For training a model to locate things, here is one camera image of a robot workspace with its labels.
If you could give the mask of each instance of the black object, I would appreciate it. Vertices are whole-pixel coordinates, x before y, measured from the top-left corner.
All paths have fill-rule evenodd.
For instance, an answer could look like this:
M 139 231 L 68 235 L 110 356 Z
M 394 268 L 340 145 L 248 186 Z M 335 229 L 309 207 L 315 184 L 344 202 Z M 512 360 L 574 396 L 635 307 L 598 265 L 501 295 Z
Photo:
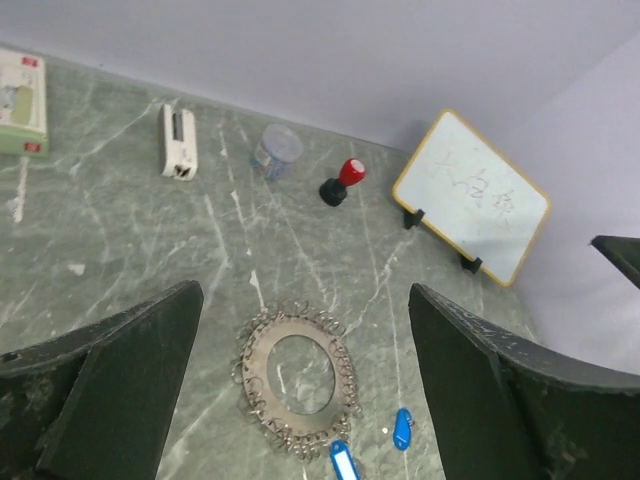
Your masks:
M 202 300 L 197 282 L 182 282 L 2 355 L 0 479 L 155 478 Z
M 640 478 L 640 376 L 566 357 L 413 285 L 447 480 Z
M 640 288 L 640 238 L 598 235 L 591 245 Z
M 459 255 L 460 255 L 460 266 L 464 270 L 469 270 L 474 275 L 478 273 L 478 271 L 480 270 L 480 266 L 482 265 L 482 259 L 476 258 L 475 260 L 469 260 L 464 255 L 462 254 L 459 254 Z
M 330 178 L 320 185 L 320 196 L 328 205 L 337 207 L 347 198 L 347 187 L 337 178 Z
M 411 213 L 409 210 L 405 210 L 402 218 L 404 228 L 410 230 L 411 228 L 420 225 L 423 217 L 424 211 L 421 209 L 416 210 L 415 213 Z

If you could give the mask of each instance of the whiteboard yellow frame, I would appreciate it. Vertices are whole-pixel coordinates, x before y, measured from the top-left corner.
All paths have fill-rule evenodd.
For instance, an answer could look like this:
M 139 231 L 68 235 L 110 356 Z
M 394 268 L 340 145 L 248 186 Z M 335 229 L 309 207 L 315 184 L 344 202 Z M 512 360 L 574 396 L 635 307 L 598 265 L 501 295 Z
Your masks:
M 394 200 L 396 202 L 398 202 L 405 210 L 407 210 L 409 213 L 415 213 L 415 210 L 412 207 L 407 205 L 405 202 L 403 202 L 399 198 L 397 189 L 398 189 L 398 186 L 402 183 L 402 180 L 404 179 L 404 176 L 407 174 L 407 172 L 411 168 L 411 165 L 413 164 L 415 159 L 418 157 L 418 155 L 420 154 L 420 152 L 424 148 L 425 144 L 429 141 L 429 138 L 431 138 L 431 135 L 435 131 L 436 127 L 438 126 L 438 123 L 440 123 L 440 120 L 442 120 L 442 117 L 444 117 L 447 113 L 449 113 L 449 114 L 453 115 L 454 117 L 456 117 L 465 127 L 467 127 L 471 132 L 473 132 L 473 134 L 476 137 L 478 137 L 480 140 L 482 140 L 485 143 L 485 145 L 487 145 L 496 155 L 498 155 L 507 165 L 509 165 L 518 175 L 520 175 L 524 179 L 524 181 L 526 181 L 529 185 L 531 185 L 531 188 L 533 188 L 536 192 L 538 192 L 540 195 L 542 195 L 544 197 L 544 199 L 547 201 L 547 208 L 544 211 L 544 214 L 542 215 L 542 219 L 540 220 L 540 223 L 538 223 L 538 226 L 536 227 L 535 232 L 531 236 L 531 240 L 529 240 L 529 244 L 527 245 L 527 248 L 525 249 L 524 254 L 520 258 L 520 262 L 518 263 L 518 266 L 514 270 L 513 275 L 511 276 L 509 281 L 507 281 L 507 282 L 501 281 L 493 273 L 487 271 L 485 269 L 484 265 L 480 266 L 480 269 L 483 272 L 485 272 L 493 281 L 495 281 L 499 285 L 502 285 L 503 287 L 508 287 L 509 285 L 511 285 L 513 283 L 513 281 L 515 280 L 516 276 L 520 272 L 520 268 L 522 267 L 522 264 L 524 263 L 524 260 L 529 255 L 529 251 L 531 250 L 531 246 L 533 245 L 534 240 L 538 237 L 538 234 L 540 233 L 540 228 L 545 223 L 545 221 L 547 220 L 547 217 L 549 216 L 549 213 L 551 212 L 551 199 L 549 198 L 549 195 L 547 195 L 546 192 L 541 190 L 535 183 L 533 183 L 533 181 L 531 181 L 529 179 L 529 177 L 527 177 L 524 173 L 522 173 L 520 171 L 520 169 L 516 168 L 516 166 L 513 163 L 511 163 L 502 153 L 500 153 L 498 151 L 498 149 L 496 147 L 494 147 L 491 144 L 491 142 L 489 142 L 486 138 L 484 138 L 480 134 L 480 132 L 478 132 L 475 128 L 473 128 L 471 125 L 469 125 L 460 115 L 458 115 L 457 112 L 455 112 L 453 110 L 450 110 L 450 109 L 445 109 L 445 110 L 442 110 L 442 112 L 440 112 L 440 114 L 438 115 L 438 118 L 433 123 L 433 125 L 431 125 L 431 128 L 429 128 L 429 131 L 427 132 L 425 137 L 420 142 L 420 145 L 418 145 L 418 148 L 416 149 L 415 153 L 409 159 L 409 162 L 407 163 L 407 166 L 404 167 L 404 170 L 402 170 L 402 173 L 398 177 L 398 180 L 396 180 L 396 183 L 393 184 L 393 189 L 392 189 L 391 193 L 393 195 Z M 458 253 L 460 253 L 460 255 L 464 256 L 465 258 L 467 258 L 467 259 L 469 259 L 471 261 L 475 260 L 475 258 L 471 258 L 471 256 L 469 256 L 469 254 L 467 252 L 465 252 L 462 248 L 460 248 L 458 245 L 456 245 L 450 238 L 448 238 L 445 234 L 443 234 L 440 230 L 438 230 L 434 225 L 432 225 L 429 222 L 429 220 L 427 220 L 425 217 L 422 217 L 422 223 L 424 223 L 427 227 L 429 227 L 436 234 L 438 234 L 439 237 L 441 237 L 445 242 L 447 242 L 449 245 L 451 245 Z

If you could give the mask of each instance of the blue tool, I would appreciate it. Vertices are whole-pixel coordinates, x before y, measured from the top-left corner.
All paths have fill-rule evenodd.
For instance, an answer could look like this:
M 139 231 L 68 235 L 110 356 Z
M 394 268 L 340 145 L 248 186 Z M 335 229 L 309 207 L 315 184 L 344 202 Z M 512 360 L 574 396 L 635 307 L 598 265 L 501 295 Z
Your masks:
M 413 418 L 406 408 L 398 410 L 396 426 L 393 429 L 393 443 L 398 450 L 404 451 L 411 445 L 411 426 Z
M 339 480 L 360 480 L 356 462 L 351 456 L 349 446 L 342 440 L 331 443 L 329 456 Z

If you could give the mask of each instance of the red knob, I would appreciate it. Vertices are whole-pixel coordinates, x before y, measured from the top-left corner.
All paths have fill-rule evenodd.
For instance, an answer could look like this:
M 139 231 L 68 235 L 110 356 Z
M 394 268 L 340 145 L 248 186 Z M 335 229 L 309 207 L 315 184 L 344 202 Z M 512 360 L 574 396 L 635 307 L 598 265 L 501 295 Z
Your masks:
M 342 166 L 338 181 L 345 187 L 350 187 L 362 180 L 366 174 L 362 162 L 357 158 L 350 158 Z

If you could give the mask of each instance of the white stapler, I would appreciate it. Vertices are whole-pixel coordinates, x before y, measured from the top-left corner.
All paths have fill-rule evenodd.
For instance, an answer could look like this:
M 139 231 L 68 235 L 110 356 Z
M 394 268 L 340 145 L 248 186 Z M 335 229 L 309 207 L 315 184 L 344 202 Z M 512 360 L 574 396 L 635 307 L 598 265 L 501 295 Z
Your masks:
M 198 170 L 196 121 L 193 113 L 164 104 L 158 117 L 162 175 L 191 180 Z

